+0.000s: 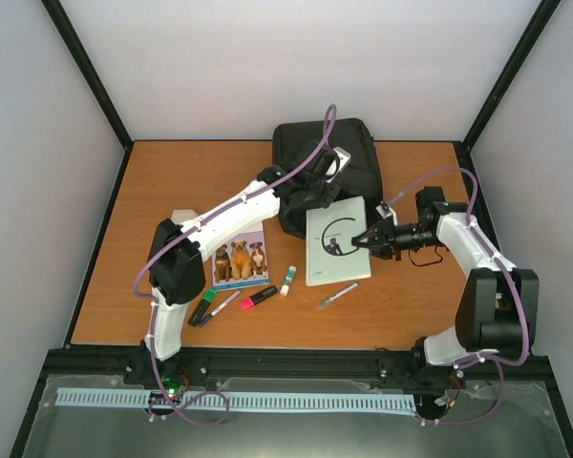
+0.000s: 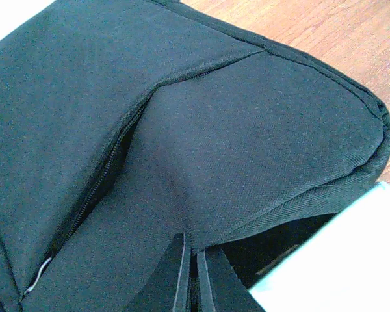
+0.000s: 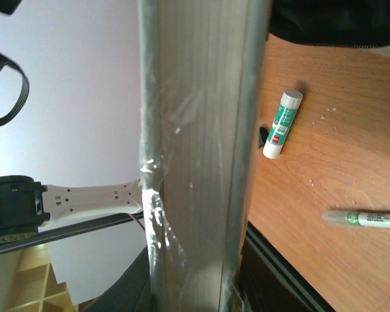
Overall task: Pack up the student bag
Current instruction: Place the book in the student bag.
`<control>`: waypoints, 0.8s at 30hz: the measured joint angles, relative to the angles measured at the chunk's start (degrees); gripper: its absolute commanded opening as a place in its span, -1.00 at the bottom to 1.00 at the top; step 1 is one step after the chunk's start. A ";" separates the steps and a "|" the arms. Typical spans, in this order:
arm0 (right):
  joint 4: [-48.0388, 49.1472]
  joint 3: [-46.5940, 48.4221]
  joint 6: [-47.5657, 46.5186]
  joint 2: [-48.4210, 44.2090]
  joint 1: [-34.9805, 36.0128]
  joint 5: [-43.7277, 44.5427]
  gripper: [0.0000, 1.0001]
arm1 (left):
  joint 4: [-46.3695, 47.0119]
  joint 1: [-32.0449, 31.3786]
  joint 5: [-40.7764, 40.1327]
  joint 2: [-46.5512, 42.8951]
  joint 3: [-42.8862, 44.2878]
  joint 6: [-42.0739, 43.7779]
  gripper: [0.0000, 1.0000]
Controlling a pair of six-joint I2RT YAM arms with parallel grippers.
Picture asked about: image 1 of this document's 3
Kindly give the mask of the grey book letter G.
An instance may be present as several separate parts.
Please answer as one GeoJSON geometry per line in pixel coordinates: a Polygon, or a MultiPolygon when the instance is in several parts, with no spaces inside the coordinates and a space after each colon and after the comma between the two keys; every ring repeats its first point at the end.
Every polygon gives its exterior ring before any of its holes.
{"type": "Polygon", "coordinates": [[[320,286],[371,277],[367,250],[355,248],[351,238],[367,229],[362,197],[333,202],[326,209],[306,213],[306,284],[320,286]]]}

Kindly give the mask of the black student backpack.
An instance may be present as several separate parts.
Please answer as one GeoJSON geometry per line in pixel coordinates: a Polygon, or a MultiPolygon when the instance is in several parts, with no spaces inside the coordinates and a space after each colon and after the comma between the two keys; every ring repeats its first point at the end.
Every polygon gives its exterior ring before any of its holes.
{"type": "MultiPolygon", "coordinates": [[[[332,163],[331,149],[340,147],[351,155],[349,165],[335,179],[341,183],[336,201],[362,197],[368,226],[381,220],[376,206],[383,200],[382,176],[373,138],[358,118],[335,121],[327,142],[322,141],[324,123],[310,121],[278,126],[272,137],[272,166],[261,173],[270,182],[295,172],[289,178],[307,182],[314,178],[325,180],[325,172],[332,163]]],[[[306,237],[306,212],[280,215],[282,230],[293,237],[306,237]]]]}

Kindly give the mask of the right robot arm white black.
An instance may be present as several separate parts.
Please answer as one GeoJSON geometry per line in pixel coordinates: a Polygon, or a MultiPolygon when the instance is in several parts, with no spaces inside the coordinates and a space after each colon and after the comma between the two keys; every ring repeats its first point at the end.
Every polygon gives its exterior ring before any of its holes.
{"type": "Polygon", "coordinates": [[[540,286],[536,273],[505,258],[468,205],[447,201],[442,188],[421,189],[415,205],[417,222],[400,224],[394,210],[381,204],[381,220],[351,240],[382,260],[442,246],[466,278],[454,324],[412,347],[412,378],[426,381],[437,367],[459,370],[487,360],[524,364],[535,335],[540,286]]]}

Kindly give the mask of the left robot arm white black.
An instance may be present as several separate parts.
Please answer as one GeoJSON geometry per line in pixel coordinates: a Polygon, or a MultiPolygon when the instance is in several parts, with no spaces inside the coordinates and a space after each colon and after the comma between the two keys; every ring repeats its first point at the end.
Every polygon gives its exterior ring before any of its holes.
{"type": "Polygon", "coordinates": [[[347,167],[344,159],[312,172],[297,167],[286,172],[271,166],[240,193],[214,209],[183,223],[162,221],[155,232],[149,259],[142,273],[149,274],[152,313],[144,342],[152,354],[145,366],[159,384],[173,382],[180,372],[175,356],[181,348],[181,331],[188,304],[205,287],[204,263],[229,239],[248,227],[280,213],[310,204],[326,208],[337,196],[338,177],[347,167]]]}

